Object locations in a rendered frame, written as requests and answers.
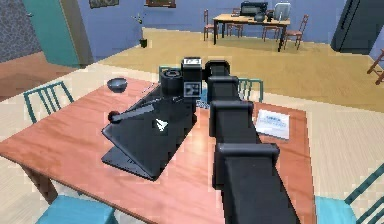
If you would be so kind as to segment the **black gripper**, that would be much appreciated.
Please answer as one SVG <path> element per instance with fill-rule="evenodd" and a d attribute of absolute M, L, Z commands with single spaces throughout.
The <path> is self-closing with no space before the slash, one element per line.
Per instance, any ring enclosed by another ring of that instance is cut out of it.
<path fill-rule="evenodd" d="M 160 73 L 160 88 L 164 98 L 182 98 L 183 97 L 183 76 L 180 69 L 170 68 Z M 140 120 L 151 116 L 155 107 L 150 104 L 131 111 L 119 113 L 111 111 L 108 114 L 110 123 L 118 124 L 128 120 Z"/>

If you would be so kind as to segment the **black laptop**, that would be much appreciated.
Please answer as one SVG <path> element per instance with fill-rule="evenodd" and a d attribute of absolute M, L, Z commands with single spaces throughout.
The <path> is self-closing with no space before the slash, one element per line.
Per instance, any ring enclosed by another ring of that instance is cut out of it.
<path fill-rule="evenodd" d="M 185 98 L 153 99 L 151 116 L 109 123 L 102 134 L 113 147 L 102 157 L 105 164 L 155 181 L 196 122 L 196 101 Z"/>

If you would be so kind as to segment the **dark grey bowl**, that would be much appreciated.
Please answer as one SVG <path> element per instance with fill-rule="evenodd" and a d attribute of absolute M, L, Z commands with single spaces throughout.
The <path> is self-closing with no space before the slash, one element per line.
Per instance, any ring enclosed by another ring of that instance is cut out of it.
<path fill-rule="evenodd" d="M 122 77 L 113 78 L 107 82 L 109 90 L 114 93 L 123 93 L 126 90 L 127 85 L 127 80 Z"/>

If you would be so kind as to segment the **orange wooden table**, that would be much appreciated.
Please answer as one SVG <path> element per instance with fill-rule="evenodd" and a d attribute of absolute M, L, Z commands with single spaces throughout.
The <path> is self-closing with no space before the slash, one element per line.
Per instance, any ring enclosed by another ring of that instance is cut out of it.
<path fill-rule="evenodd" d="M 195 126 L 156 181 L 102 162 L 112 146 L 101 133 L 108 112 L 130 107 L 155 87 L 131 79 L 116 94 L 102 86 L 0 142 L 0 155 L 43 183 L 55 180 L 150 224 L 224 224 L 211 184 L 215 141 L 208 111 L 196 111 Z"/>

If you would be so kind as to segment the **green house plant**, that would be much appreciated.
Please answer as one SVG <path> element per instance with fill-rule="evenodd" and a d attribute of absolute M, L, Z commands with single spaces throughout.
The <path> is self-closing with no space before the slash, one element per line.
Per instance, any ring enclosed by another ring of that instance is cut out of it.
<path fill-rule="evenodd" d="M 144 15 L 141 15 L 140 13 L 137 13 L 135 16 L 133 16 L 133 19 L 139 24 L 140 27 L 140 46 L 142 48 L 146 48 L 148 45 L 147 39 L 144 37 L 144 30 L 143 30 L 143 19 Z"/>

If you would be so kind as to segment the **teal metal chair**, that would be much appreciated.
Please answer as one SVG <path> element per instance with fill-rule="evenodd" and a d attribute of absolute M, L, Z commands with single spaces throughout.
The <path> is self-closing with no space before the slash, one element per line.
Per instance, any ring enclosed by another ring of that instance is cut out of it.
<path fill-rule="evenodd" d="M 238 93 L 241 99 L 249 100 L 251 97 L 251 91 L 253 84 L 257 83 L 259 85 L 259 99 L 260 103 L 264 99 L 264 82 L 258 78 L 239 78 L 238 79 Z"/>
<path fill-rule="evenodd" d="M 362 215 L 357 217 L 351 204 L 384 174 L 381 164 L 344 200 L 328 197 L 315 197 L 317 224 L 384 224 L 384 196 L 373 203 Z"/>
<path fill-rule="evenodd" d="M 35 224 L 119 224 L 114 212 L 101 202 L 59 195 Z"/>
<path fill-rule="evenodd" d="M 66 97 L 68 98 L 70 103 L 74 102 L 74 99 L 69 92 L 68 88 L 64 84 L 63 81 L 58 81 L 55 83 L 51 83 L 42 87 L 37 87 L 32 90 L 28 90 L 23 93 L 23 98 L 25 101 L 25 105 L 27 107 L 27 111 L 29 114 L 29 117 L 33 123 L 37 122 L 32 103 L 30 100 L 30 96 L 33 94 L 37 94 L 43 103 L 45 110 L 48 114 L 52 114 L 53 112 L 57 112 L 58 110 L 61 109 L 61 104 L 59 102 L 59 99 L 56 95 L 55 88 L 56 87 L 61 87 L 62 90 L 64 91 Z"/>

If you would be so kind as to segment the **teal room door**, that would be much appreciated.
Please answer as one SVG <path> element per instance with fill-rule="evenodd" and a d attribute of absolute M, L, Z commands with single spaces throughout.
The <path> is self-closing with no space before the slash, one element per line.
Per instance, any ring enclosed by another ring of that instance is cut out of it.
<path fill-rule="evenodd" d="M 22 0 L 40 47 L 49 63 L 79 68 L 69 28 L 59 0 Z"/>

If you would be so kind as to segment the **brown framed picture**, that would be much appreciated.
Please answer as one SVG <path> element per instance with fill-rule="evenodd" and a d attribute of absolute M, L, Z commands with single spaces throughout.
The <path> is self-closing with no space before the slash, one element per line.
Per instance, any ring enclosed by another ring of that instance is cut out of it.
<path fill-rule="evenodd" d="M 175 1 L 176 0 L 145 0 L 144 6 L 176 8 L 176 2 Z"/>

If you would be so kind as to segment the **dark framed picture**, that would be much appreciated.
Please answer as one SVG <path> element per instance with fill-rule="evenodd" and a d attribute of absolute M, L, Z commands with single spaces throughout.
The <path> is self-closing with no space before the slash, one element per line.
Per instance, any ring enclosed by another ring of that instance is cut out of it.
<path fill-rule="evenodd" d="M 91 9 L 116 6 L 119 4 L 119 0 L 89 0 L 89 6 Z"/>

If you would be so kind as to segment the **white book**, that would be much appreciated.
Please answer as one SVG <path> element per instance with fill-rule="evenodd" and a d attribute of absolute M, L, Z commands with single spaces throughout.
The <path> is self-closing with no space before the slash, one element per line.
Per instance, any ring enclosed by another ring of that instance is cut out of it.
<path fill-rule="evenodd" d="M 290 116 L 260 109 L 255 127 L 259 133 L 288 140 L 290 136 Z"/>

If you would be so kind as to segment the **light wooden table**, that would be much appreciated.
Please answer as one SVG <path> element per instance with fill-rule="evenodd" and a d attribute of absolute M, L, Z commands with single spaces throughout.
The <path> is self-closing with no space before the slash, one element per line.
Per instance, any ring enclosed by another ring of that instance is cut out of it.
<path fill-rule="evenodd" d="M 290 24 L 290 21 L 289 20 L 280 21 L 275 19 L 272 19 L 271 21 L 269 21 L 267 18 L 265 18 L 262 22 L 258 22 L 253 17 L 249 17 L 249 16 L 234 17 L 232 14 L 220 14 L 213 18 L 213 25 L 214 25 L 213 44 L 216 44 L 217 42 L 217 35 L 218 35 L 217 28 L 219 23 L 222 24 L 221 37 L 224 37 L 225 26 L 227 23 L 281 27 L 282 31 L 280 33 L 279 45 L 277 48 L 277 51 L 280 52 L 284 45 L 285 32 L 286 32 L 287 26 Z"/>

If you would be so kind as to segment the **black microwave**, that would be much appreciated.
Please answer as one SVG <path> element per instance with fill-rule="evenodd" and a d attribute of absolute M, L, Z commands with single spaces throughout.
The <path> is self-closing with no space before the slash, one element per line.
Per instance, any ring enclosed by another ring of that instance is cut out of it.
<path fill-rule="evenodd" d="M 240 15 L 254 17 L 258 13 L 266 13 L 267 6 L 267 2 L 244 1 L 240 5 Z"/>

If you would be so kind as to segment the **grey white appliance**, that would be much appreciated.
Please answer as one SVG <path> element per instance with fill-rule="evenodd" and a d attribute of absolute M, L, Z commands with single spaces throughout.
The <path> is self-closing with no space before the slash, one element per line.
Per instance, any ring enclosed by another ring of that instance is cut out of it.
<path fill-rule="evenodd" d="M 274 19 L 285 21 L 289 19 L 291 4 L 289 2 L 279 2 L 274 8 Z"/>

